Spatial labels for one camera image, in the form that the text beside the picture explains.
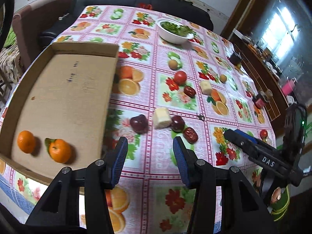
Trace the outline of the person's right hand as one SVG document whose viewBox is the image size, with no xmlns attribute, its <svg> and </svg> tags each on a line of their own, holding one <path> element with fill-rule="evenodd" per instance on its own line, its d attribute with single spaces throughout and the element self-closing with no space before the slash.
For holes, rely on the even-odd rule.
<svg viewBox="0 0 312 234">
<path fill-rule="evenodd" d="M 274 203 L 276 203 L 277 201 L 279 201 L 280 198 L 281 198 L 281 188 L 280 188 L 280 187 L 277 187 L 277 188 L 274 190 L 274 192 L 273 192 L 273 194 L 272 194 L 272 196 L 271 196 L 270 203 L 271 203 L 271 204 L 274 204 Z"/>
</svg>

